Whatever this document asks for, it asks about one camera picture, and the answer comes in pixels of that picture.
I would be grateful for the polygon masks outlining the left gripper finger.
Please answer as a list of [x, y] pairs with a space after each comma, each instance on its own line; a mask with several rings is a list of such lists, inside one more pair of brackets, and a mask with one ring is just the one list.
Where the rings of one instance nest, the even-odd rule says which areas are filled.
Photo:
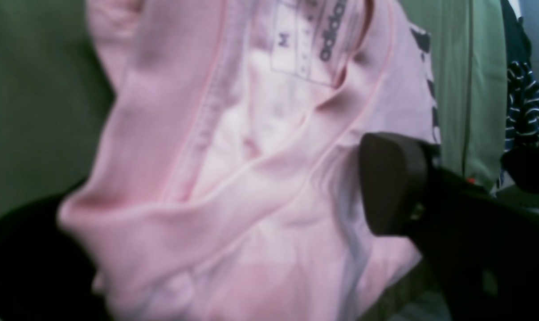
[[359, 144], [365, 217], [406, 236], [432, 268], [453, 321], [539, 321], [539, 214], [442, 167], [436, 144], [396, 133]]

